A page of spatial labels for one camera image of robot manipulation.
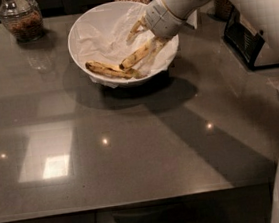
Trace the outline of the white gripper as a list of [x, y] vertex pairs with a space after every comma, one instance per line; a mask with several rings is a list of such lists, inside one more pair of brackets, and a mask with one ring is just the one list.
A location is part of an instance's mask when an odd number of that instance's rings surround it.
[[127, 41], [133, 41], [136, 36], [146, 31], [147, 27], [157, 36], [144, 44], [145, 63], [153, 61], [170, 39], [178, 34], [186, 21], [179, 11], [180, 0], [152, 0], [145, 10], [145, 17], [137, 20], [129, 31]]

